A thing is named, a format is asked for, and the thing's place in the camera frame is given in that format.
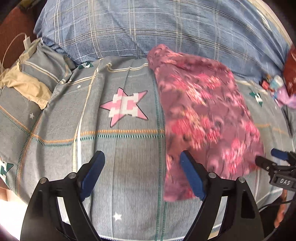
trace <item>blue gripper pad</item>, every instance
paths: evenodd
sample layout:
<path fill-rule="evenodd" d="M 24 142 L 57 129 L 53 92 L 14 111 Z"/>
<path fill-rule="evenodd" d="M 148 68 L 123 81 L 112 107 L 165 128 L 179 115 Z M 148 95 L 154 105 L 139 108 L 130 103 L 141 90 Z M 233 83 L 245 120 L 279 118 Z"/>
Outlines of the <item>blue gripper pad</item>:
<path fill-rule="evenodd" d="M 271 155 L 284 161 L 289 159 L 288 153 L 286 151 L 281 151 L 275 148 L 271 150 Z"/>
<path fill-rule="evenodd" d="M 92 164 L 85 178 L 81 182 L 80 199 L 83 201 L 91 195 L 91 192 L 103 170 L 105 165 L 105 155 L 101 151 L 97 151 L 89 164 Z"/>
<path fill-rule="evenodd" d="M 183 171 L 186 174 L 186 177 L 189 181 L 189 184 L 192 188 L 192 191 L 195 196 L 199 197 L 202 201 L 204 200 L 206 193 L 203 188 L 203 182 L 196 170 L 194 169 L 193 165 L 191 164 L 190 160 L 188 159 L 187 155 L 182 152 L 180 155 L 180 163 Z"/>

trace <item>black cable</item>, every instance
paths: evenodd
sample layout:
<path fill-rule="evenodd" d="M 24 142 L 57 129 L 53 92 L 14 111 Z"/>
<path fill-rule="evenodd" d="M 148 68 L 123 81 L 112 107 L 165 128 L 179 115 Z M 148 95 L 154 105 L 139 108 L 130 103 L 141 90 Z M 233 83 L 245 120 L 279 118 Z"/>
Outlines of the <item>black cable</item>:
<path fill-rule="evenodd" d="M 275 202 L 275 203 L 270 203 L 270 204 L 266 204 L 264 206 L 262 206 L 261 208 L 259 208 L 259 211 L 265 207 L 269 207 L 269 206 L 277 206 L 277 205 L 281 205 L 281 204 L 287 204 L 287 203 L 290 203 L 292 202 L 293 199 L 289 200 L 289 201 L 285 201 L 285 202 Z"/>

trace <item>blue plaid fabric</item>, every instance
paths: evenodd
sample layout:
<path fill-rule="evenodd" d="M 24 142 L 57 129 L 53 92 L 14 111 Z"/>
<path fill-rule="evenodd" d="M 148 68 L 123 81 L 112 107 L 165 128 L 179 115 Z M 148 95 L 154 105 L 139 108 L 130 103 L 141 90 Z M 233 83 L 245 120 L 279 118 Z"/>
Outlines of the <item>blue plaid fabric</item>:
<path fill-rule="evenodd" d="M 215 59 L 258 83 L 281 74 L 289 44 L 248 0 L 48 0 L 35 26 L 77 64 L 145 57 L 158 44 Z"/>

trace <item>floral cloth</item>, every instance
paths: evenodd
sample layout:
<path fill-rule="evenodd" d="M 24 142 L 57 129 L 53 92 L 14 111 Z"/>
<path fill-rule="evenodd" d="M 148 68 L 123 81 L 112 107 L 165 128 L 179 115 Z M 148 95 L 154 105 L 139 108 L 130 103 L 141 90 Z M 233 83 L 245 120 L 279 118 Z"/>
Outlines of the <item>floral cloth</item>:
<path fill-rule="evenodd" d="M 194 197 L 179 162 L 183 150 L 222 178 L 235 180 L 253 171 L 263 144 L 232 72 L 217 61 L 175 53 L 163 44 L 147 58 L 165 115 L 164 199 Z"/>

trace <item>metal screw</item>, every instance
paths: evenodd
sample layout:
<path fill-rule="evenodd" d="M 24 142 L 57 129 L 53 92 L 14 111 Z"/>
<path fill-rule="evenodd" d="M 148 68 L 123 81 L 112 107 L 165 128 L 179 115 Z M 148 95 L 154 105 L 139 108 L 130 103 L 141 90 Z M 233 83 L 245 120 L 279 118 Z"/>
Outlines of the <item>metal screw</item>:
<path fill-rule="evenodd" d="M 43 183 L 46 183 L 46 181 L 47 181 L 47 179 L 45 177 L 43 177 L 43 178 L 40 179 L 40 183 L 42 183 L 42 184 Z"/>
<path fill-rule="evenodd" d="M 75 172 L 71 172 L 71 173 L 68 175 L 68 177 L 69 177 L 70 179 L 73 179 L 73 178 L 76 177 L 76 173 L 75 173 Z"/>
<path fill-rule="evenodd" d="M 214 172 L 210 172 L 210 173 L 209 173 L 209 177 L 210 177 L 210 178 L 216 178 L 217 175 L 216 175 L 216 173 L 214 173 Z"/>
<path fill-rule="evenodd" d="M 244 179 L 243 177 L 239 177 L 239 181 L 240 181 L 241 183 L 244 183 L 244 182 L 246 181 L 246 179 Z"/>

